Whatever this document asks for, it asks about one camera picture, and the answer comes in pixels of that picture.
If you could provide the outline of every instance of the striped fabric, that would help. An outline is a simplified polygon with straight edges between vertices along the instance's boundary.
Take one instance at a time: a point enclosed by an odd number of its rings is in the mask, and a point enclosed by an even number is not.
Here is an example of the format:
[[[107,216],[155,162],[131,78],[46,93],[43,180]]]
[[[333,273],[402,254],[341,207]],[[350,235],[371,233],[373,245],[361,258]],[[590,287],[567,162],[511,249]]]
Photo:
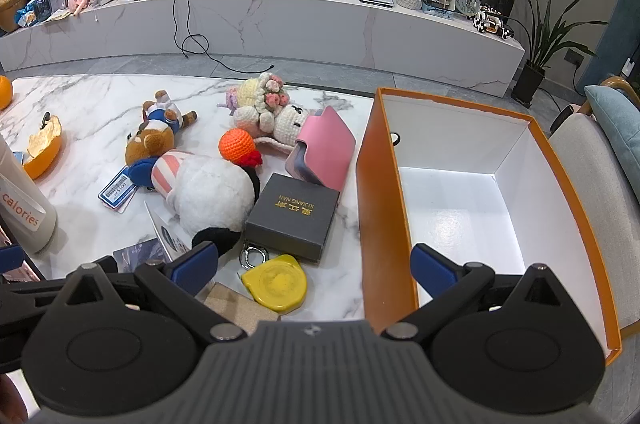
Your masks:
[[[158,158],[151,172],[151,182],[156,191],[162,194],[162,197],[167,198],[175,185],[175,176],[178,174],[182,161],[190,155],[193,154],[188,151],[172,149]]]

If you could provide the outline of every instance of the orange crocheted ball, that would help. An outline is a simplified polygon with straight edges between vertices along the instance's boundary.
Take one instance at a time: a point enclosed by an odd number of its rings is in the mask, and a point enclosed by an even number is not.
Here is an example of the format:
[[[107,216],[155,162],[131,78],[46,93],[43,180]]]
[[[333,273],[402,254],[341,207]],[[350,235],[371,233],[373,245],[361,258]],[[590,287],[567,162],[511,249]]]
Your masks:
[[[255,150],[255,143],[247,131],[232,128],[220,137],[218,149],[223,159],[238,164],[243,157]]]

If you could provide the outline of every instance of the blue price tag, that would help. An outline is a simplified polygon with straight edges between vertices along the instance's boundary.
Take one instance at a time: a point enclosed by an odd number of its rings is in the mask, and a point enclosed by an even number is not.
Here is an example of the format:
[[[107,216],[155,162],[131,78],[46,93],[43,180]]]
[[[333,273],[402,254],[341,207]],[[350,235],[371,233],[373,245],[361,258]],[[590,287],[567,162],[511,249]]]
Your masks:
[[[136,191],[137,186],[127,177],[126,169],[123,167],[98,194],[98,198],[111,209],[118,209]]]

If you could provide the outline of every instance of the wall outlet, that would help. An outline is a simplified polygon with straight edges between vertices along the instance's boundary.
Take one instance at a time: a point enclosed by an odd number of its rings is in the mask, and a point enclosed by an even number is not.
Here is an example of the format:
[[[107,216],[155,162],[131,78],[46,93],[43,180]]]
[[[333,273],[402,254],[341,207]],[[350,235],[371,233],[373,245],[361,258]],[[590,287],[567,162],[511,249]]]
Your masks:
[[[584,56],[576,52],[575,50],[567,49],[566,54],[564,55],[564,59],[566,59],[569,63],[574,64],[576,67],[579,67],[580,65],[582,65]]]

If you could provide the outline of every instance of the white water bottle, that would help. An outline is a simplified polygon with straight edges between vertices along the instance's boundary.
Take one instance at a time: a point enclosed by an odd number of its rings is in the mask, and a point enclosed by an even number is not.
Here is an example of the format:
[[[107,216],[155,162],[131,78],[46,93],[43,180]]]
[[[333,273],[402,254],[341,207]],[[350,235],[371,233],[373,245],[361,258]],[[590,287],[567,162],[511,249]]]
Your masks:
[[[0,216],[25,252],[32,254],[49,242],[56,227],[56,210],[15,159],[0,135]]]

